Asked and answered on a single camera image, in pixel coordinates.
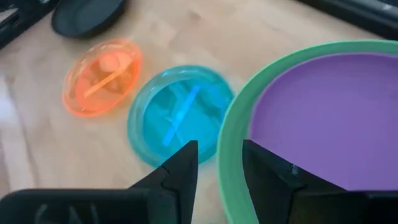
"orange container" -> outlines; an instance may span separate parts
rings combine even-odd
[[[96,116],[110,110],[133,88],[141,71],[137,45],[109,40],[89,49],[69,71],[63,104],[78,116]]]

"round lid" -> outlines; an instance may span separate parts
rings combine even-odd
[[[339,54],[291,68],[257,102],[251,139],[346,190],[398,189],[397,62]]]
[[[141,63],[139,48],[132,42],[110,40],[93,47],[67,75],[65,107],[78,116],[111,109],[132,89]]]
[[[216,151],[232,99],[228,84],[208,68],[186,65],[166,70],[142,88],[131,106],[127,131],[132,148],[157,167],[197,140],[203,162]]]

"green bowl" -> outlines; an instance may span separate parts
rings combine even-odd
[[[253,76],[230,104],[218,138],[217,166],[221,200],[229,223],[258,223],[243,174],[242,144],[248,136],[252,108],[263,89],[294,65],[315,57],[347,52],[398,54],[398,42],[359,40],[317,45],[293,52]]]

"blue container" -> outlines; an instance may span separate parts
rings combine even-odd
[[[190,140],[199,162],[216,152],[224,114],[233,92],[215,71],[198,65],[168,69],[150,80],[132,103],[127,134],[132,148],[157,167]]]

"light wood tabletop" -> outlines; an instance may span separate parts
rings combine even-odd
[[[291,51],[378,38],[293,0],[134,0],[90,40],[57,35],[46,16],[0,50],[0,196],[26,188],[126,188],[152,168],[126,136],[129,105],[156,73],[181,64],[219,71],[235,93]],[[62,105],[63,79],[90,47],[122,37],[140,46],[143,69],[130,96],[97,118]],[[213,157],[199,167],[193,223],[226,223]]]

